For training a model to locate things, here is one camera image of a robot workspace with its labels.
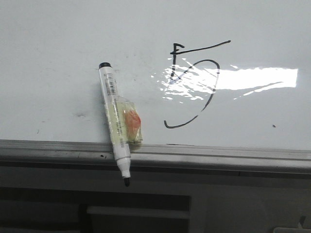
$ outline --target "metal ledge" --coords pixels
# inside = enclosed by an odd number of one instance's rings
[[[89,206],[87,208],[87,213],[91,215],[161,217],[178,219],[189,219],[190,216],[188,211],[121,208],[106,206]]]
[[[146,145],[131,149],[132,165],[311,174],[311,151]],[[114,165],[110,144],[0,140],[0,161]]]

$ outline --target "black marker writing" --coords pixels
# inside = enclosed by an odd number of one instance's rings
[[[200,111],[204,111],[206,109],[206,107],[209,105],[209,103],[211,102],[213,96],[214,96],[214,93],[216,91],[216,85],[217,85],[217,82],[218,82],[218,78],[219,78],[219,74],[220,74],[220,66],[219,64],[214,61],[214,60],[210,60],[210,59],[205,59],[205,60],[201,60],[201,61],[198,61],[198,62],[195,62],[192,66],[188,67],[181,75],[176,75],[175,74],[175,69],[176,69],[176,58],[177,58],[177,55],[179,54],[183,54],[183,53],[187,53],[187,52],[194,52],[194,51],[200,51],[200,50],[207,50],[207,49],[211,49],[211,48],[214,48],[214,47],[217,47],[217,46],[220,46],[220,45],[223,45],[223,44],[227,44],[227,43],[230,43],[231,40],[228,40],[228,41],[225,41],[225,42],[222,42],[220,44],[217,44],[217,45],[213,45],[213,46],[210,46],[210,47],[206,47],[206,48],[201,48],[201,49],[196,49],[196,50],[188,50],[188,51],[182,51],[182,52],[178,52],[179,49],[177,47],[181,47],[181,48],[184,48],[185,46],[181,45],[181,44],[177,44],[177,43],[174,43],[173,46],[174,46],[174,50],[173,52],[171,52],[170,54],[173,55],[173,65],[172,65],[172,72],[171,72],[171,77],[170,77],[170,84],[174,84],[176,81],[180,80],[190,69],[193,69],[193,67],[195,67],[197,64],[201,63],[201,62],[212,62],[216,67],[217,67],[217,75],[216,75],[216,82],[215,82],[215,85],[214,85],[214,88],[212,90],[212,94],[209,96],[206,104],[204,105],[203,109]],[[194,119],[196,119],[198,117],[198,115],[196,115],[195,117],[193,117],[191,120],[185,122],[184,124],[180,124],[180,125],[174,125],[174,126],[170,126],[167,124],[166,121],[164,121],[164,125],[166,128],[168,129],[175,129],[175,128],[179,128],[179,127],[182,127],[182,126],[185,126],[187,124],[189,124],[190,122],[192,122]]]

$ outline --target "black marker cap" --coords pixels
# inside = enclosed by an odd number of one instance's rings
[[[103,62],[99,64],[99,69],[102,67],[111,67],[111,64],[109,62]]]

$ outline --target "whiteboard marker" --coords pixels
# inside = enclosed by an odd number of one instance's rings
[[[116,80],[113,77],[114,72],[110,63],[101,63],[98,71],[114,157],[122,173],[125,186],[129,186],[131,177],[131,152],[127,143],[126,126],[122,112],[123,103],[119,101]]]

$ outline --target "white surface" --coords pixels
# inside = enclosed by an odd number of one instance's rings
[[[143,143],[311,149],[308,0],[0,6],[1,139],[109,142],[97,68],[110,62],[119,93],[137,106]],[[168,86],[173,43],[182,51],[227,40],[177,56],[177,72],[187,62],[217,61],[219,86],[196,120],[165,128],[163,120],[198,114],[209,98],[202,86],[214,83],[204,69],[215,67],[198,66],[196,79],[189,73]]]

